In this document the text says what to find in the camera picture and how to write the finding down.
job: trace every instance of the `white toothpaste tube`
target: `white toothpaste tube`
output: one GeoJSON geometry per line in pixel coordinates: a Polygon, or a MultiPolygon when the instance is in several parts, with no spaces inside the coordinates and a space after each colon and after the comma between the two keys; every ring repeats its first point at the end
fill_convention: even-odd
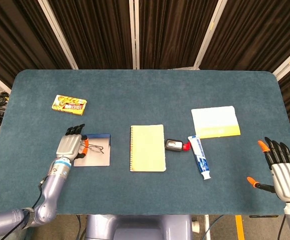
{"type": "Polygon", "coordinates": [[[202,148],[201,140],[198,136],[189,136],[188,140],[195,154],[196,162],[199,168],[200,173],[203,175],[204,180],[210,179],[210,169],[207,164],[205,154],[202,148]]]}

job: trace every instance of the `yellow notebook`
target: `yellow notebook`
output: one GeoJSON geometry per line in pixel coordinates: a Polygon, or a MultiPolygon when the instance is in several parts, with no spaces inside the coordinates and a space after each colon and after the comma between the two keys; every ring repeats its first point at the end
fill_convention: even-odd
{"type": "Polygon", "coordinates": [[[165,145],[163,125],[130,127],[130,171],[164,172],[165,145]]]}

